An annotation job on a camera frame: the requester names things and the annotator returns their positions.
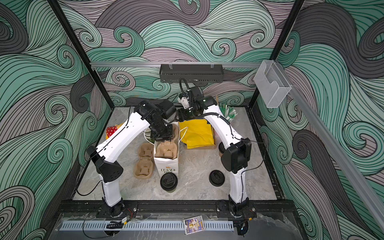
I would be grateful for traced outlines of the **single pulp cup carrier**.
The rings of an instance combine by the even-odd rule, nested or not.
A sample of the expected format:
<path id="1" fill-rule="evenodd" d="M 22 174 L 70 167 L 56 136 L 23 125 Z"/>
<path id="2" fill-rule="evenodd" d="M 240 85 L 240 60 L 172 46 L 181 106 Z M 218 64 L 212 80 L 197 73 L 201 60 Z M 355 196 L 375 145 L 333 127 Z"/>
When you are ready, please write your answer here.
<path id="1" fill-rule="evenodd" d="M 176 159 L 178 156 L 178 146 L 175 142 L 172 141 L 164 141 L 164 142 L 158 142 L 158 145 L 156 147 L 156 158 L 163 158 L 163 159 Z"/>

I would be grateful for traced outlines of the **white paper takeout bag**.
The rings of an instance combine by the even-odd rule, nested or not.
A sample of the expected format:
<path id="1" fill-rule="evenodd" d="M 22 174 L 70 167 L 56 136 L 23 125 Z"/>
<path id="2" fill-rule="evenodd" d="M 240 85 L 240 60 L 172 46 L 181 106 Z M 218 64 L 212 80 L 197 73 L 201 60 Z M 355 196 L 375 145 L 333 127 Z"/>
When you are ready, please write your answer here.
<path id="1" fill-rule="evenodd" d="M 158 145 L 158 142 L 164 142 L 164 141 L 155 141 L 154 140 L 154 163 L 156 165 L 156 168 L 159 172 L 160 177 L 162 177 L 165 173 L 174 173 L 177 177 L 179 176 L 179 153 L 180 153 L 180 143 L 181 143 L 181 134 L 180 134 L 180 126 L 179 123 L 172 123 L 173 125 L 173 137 L 170 141 L 175 142 L 178 146 L 178 156 L 176 159 L 163 159 L 163 158 L 156 158 L 156 147 Z"/>

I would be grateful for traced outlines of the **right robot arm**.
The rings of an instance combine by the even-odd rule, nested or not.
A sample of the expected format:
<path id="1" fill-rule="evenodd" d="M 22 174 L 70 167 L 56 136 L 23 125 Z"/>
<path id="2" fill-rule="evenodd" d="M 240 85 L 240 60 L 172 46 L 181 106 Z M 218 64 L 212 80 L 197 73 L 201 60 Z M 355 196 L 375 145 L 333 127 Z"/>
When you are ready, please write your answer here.
<path id="1" fill-rule="evenodd" d="M 252 150 L 250 139 L 243 138 L 234 130 L 213 97 L 186 98 L 180 96 L 178 102 L 183 106 L 179 109 L 181 121 L 203 118 L 213 127 L 220 138 L 224 146 L 221 162 L 230 173 L 229 208 L 232 215 L 236 217 L 243 215 L 249 206 L 246 170 Z"/>

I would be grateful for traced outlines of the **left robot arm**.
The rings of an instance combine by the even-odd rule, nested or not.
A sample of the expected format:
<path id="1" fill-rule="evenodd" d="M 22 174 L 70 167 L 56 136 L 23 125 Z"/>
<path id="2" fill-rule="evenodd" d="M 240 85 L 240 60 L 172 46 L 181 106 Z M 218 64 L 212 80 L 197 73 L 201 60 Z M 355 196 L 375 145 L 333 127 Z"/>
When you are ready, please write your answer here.
<path id="1" fill-rule="evenodd" d="M 147 128 L 151 129 L 152 139 L 170 140 L 173 136 L 173 127 L 167 120 L 175 113 L 176 107 L 169 100 L 163 100 L 159 104 L 143 100 L 107 140 L 97 147 L 88 147 L 87 154 L 102 180 L 103 201 L 112 218 L 119 217 L 124 208 L 119 182 L 124 169 L 117 162 L 119 155 Z"/>

